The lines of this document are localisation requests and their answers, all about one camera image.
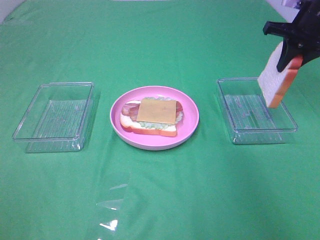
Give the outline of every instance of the plastic container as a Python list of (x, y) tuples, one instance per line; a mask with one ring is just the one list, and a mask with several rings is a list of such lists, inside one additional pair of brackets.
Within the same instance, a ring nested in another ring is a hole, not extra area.
[(298, 126), (283, 102), (268, 108), (256, 77), (217, 81), (219, 103), (234, 144), (286, 143)]
[(12, 139), (26, 153), (73, 152), (83, 148), (93, 110), (92, 82), (39, 86)]

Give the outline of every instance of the table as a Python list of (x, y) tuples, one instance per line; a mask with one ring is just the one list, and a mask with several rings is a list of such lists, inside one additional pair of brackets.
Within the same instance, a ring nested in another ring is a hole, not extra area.
[[(0, 239), (319, 239), (319, 59), (284, 98), (293, 142), (234, 145), (218, 105), (217, 79), (258, 76), (281, 41), (263, 34), (266, 21), (283, 19), (262, 0), (22, 3), (0, 25)], [(81, 151), (24, 153), (12, 141), (50, 82), (95, 83)], [(138, 149), (111, 126), (114, 101), (151, 85), (198, 106), (178, 147)]]

